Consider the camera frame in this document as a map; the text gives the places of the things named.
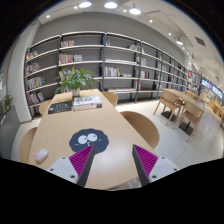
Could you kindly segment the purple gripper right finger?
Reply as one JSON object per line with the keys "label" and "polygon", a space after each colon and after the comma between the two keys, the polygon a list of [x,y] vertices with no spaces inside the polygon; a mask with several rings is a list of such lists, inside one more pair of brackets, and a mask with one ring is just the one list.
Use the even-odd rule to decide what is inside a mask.
{"label": "purple gripper right finger", "polygon": [[133,145],[132,155],[142,186],[146,186],[179,170],[167,157],[158,157],[137,145]]}

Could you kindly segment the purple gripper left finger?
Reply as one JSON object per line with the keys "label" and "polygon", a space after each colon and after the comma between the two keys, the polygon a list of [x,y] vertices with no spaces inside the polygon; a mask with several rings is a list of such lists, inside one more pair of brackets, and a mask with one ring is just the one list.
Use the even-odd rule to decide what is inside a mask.
{"label": "purple gripper left finger", "polygon": [[90,145],[70,157],[62,156],[47,171],[81,187],[86,185],[95,148]]}

